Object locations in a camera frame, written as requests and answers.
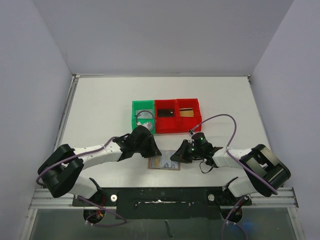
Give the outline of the tan leather card holder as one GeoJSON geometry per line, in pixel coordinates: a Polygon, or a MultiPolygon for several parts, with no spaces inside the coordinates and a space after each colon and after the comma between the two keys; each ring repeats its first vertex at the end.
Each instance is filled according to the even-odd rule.
{"type": "Polygon", "coordinates": [[[161,156],[154,156],[148,159],[148,169],[180,171],[181,163],[171,160],[174,150],[160,150],[161,156]]]}

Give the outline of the light blue VIP card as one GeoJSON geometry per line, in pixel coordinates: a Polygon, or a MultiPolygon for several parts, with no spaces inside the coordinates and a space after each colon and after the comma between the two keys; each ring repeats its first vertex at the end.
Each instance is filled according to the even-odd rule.
{"type": "Polygon", "coordinates": [[[179,164],[178,164],[178,162],[172,161],[169,158],[164,158],[162,160],[162,167],[164,169],[178,169],[179,164]]]}

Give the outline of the red double plastic bin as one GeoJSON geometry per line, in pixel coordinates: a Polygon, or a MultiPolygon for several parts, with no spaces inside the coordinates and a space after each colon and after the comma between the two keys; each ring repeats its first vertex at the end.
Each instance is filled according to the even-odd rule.
{"type": "Polygon", "coordinates": [[[202,122],[197,98],[156,99],[154,107],[156,134],[187,133],[202,122]],[[194,117],[180,117],[180,108],[193,108],[194,117]],[[158,109],[174,109],[174,117],[158,117],[158,109]]]}

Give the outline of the green plastic bin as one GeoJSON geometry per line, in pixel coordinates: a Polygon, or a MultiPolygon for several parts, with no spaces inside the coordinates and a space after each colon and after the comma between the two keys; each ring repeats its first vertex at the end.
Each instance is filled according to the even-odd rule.
{"type": "Polygon", "coordinates": [[[151,123],[151,133],[156,133],[155,101],[134,100],[131,108],[131,126],[134,130],[137,123],[151,123]]]}

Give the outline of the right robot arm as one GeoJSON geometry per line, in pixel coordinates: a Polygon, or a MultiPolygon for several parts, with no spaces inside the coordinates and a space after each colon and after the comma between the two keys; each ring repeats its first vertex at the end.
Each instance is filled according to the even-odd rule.
{"type": "Polygon", "coordinates": [[[230,205],[253,193],[270,197],[291,178],[290,170],[264,144],[247,149],[218,147],[208,142],[203,132],[183,140],[170,159],[180,163],[204,161],[213,169],[243,169],[246,176],[234,176],[222,187],[223,200],[230,205]]]}

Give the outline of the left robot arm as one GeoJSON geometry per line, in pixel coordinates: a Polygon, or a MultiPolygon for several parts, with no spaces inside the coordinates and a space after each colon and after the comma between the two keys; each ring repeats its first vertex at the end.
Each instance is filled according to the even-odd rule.
{"type": "Polygon", "coordinates": [[[145,125],[137,126],[132,133],[113,136],[101,145],[83,148],[60,145],[37,170],[36,183],[46,187],[54,198],[72,194],[95,206],[102,199],[102,189],[93,178],[81,176],[81,172],[129,159],[134,154],[146,159],[162,155],[154,135],[145,125]]]}

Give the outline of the silver card in green bin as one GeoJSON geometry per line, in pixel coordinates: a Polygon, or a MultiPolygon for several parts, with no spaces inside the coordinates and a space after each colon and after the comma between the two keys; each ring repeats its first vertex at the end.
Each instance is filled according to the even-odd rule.
{"type": "Polygon", "coordinates": [[[135,111],[135,116],[138,119],[152,119],[154,111],[152,109],[138,109],[135,111]]]}

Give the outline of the black card in red bin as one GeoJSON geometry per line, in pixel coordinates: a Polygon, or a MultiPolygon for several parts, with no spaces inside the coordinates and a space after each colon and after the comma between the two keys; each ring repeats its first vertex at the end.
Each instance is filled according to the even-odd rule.
{"type": "Polygon", "coordinates": [[[159,118],[173,118],[175,116],[175,111],[173,108],[159,108],[157,110],[157,116],[159,118]]]}

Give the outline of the gold card in red bin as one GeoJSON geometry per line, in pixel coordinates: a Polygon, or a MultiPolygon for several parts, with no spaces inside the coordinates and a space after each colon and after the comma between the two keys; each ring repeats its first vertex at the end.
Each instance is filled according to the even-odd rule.
{"type": "Polygon", "coordinates": [[[194,110],[193,108],[180,108],[179,115],[180,117],[192,118],[194,117],[194,110]]]}

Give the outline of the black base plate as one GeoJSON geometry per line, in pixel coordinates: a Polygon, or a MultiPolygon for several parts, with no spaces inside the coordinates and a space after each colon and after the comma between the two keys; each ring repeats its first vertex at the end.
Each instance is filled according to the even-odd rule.
{"type": "Polygon", "coordinates": [[[98,223],[104,210],[113,211],[117,220],[185,220],[206,218],[220,220],[240,200],[222,187],[103,187],[88,201],[72,200],[83,207],[83,217],[98,223]]]}

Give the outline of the aluminium left rail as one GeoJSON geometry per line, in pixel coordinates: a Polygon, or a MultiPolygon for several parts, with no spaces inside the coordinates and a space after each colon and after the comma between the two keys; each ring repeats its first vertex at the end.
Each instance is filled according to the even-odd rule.
{"type": "Polygon", "coordinates": [[[68,95],[67,95],[67,99],[66,99],[66,103],[64,106],[64,110],[62,113],[62,117],[60,120],[60,124],[59,124],[59,128],[58,128],[58,133],[56,136],[56,140],[53,146],[53,150],[52,150],[52,154],[55,152],[55,150],[61,145],[62,143],[62,139],[64,136],[64,132],[66,129],[66,125],[68,122],[68,118],[69,118],[69,114],[70,114],[70,110],[73,104],[73,100],[74,100],[74,96],[77,90],[77,86],[78,86],[78,82],[79,82],[79,78],[80,75],[74,74],[72,76],[72,80],[71,80],[71,84],[68,90],[68,95]]]}

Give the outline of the aluminium rail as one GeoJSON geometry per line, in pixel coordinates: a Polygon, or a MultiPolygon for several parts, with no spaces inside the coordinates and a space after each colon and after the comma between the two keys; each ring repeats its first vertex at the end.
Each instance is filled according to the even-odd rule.
{"type": "MultiPolygon", "coordinates": [[[[83,209],[90,210],[95,207],[92,205],[76,206],[73,203],[74,196],[67,193],[59,198],[52,197],[51,193],[44,188],[38,188],[34,191],[30,210],[62,210],[62,209],[83,209]]],[[[295,190],[292,187],[282,187],[278,191],[278,195],[264,197],[259,193],[251,195],[250,208],[298,208],[298,200],[295,195],[295,190]]]]}
{"type": "Polygon", "coordinates": [[[60,124],[59,124],[59,128],[58,128],[58,133],[56,136],[56,140],[53,146],[53,150],[52,150],[52,154],[55,152],[55,150],[61,145],[62,143],[62,139],[64,136],[64,132],[66,129],[66,125],[68,122],[68,118],[69,118],[69,114],[70,114],[70,110],[73,104],[73,100],[74,100],[74,96],[77,90],[77,86],[78,86],[78,82],[79,82],[79,78],[80,75],[74,74],[72,76],[72,80],[71,80],[71,84],[68,90],[68,95],[67,95],[67,99],[66,99],[66,103],[64,106],[64,110],[62,113],[62,117],[60,120],[60,124]]]}

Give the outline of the aluminium front rail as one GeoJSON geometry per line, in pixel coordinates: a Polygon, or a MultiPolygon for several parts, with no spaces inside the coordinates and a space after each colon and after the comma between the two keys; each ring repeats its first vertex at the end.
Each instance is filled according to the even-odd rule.
{"type": "MultiPolygon", "coordinates": [[[[95,207],[92,205],[76,206],[73,203],[74,196],[67,193],[59,198],[52,197],[51,193],[44,188],[38,188],[34,191],[30,210],[62,210],[62,209],[83,209],[90,210],[95,207]]],[[[295,190],[292,187],[282,187],[278,191],[278,195],[264,197],[259,193],[251,195],[250,208],[298,208],[298,200],[295,195],[295,190]]]]}

